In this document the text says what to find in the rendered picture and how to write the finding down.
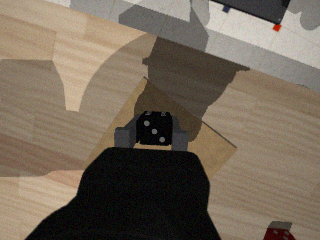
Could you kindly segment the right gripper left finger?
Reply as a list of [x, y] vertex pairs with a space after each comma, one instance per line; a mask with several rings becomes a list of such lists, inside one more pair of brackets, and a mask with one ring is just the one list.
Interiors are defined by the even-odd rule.
[[133, 148], [139, 142], [141, 115], [137, 114], [124, 127], [114, 130], [114, 147]]

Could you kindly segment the black die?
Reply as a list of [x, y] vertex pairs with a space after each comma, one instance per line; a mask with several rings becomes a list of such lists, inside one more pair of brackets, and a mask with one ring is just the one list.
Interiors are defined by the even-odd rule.
[[170, 137], [170, 113], [144, 111], [140, 116], [141, 145], [168, 146]]

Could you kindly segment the red die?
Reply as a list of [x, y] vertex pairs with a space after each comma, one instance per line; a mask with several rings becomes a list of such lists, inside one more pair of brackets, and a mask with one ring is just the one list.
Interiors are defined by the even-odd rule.
[[296, 240], [287, 229], [267, 228], [263, 240]]

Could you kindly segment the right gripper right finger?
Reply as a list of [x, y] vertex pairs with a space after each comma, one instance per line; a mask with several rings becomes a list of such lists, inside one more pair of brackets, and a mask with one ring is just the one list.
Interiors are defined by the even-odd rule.
[[188, 149], [188, 131], [181, 130], [177, 116], [171, 116], [169, 145], [174, 151], [187, 151]]

